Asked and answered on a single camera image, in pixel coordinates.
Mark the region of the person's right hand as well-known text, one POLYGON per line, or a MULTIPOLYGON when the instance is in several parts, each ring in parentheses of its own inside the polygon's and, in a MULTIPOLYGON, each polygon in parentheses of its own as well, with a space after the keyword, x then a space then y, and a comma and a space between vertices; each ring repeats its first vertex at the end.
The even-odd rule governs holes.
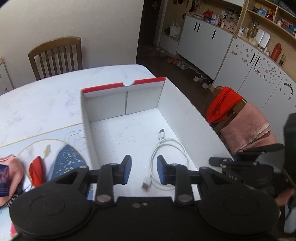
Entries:
POLYGON ((278 206, 285 206, 294 194, 295 194, 294 188, 289 188, 289 189, 285 190, 284 192, 282 192, 281 194, 279 194, 276 197, 275 200, 276 200, 277 205, 278 206))

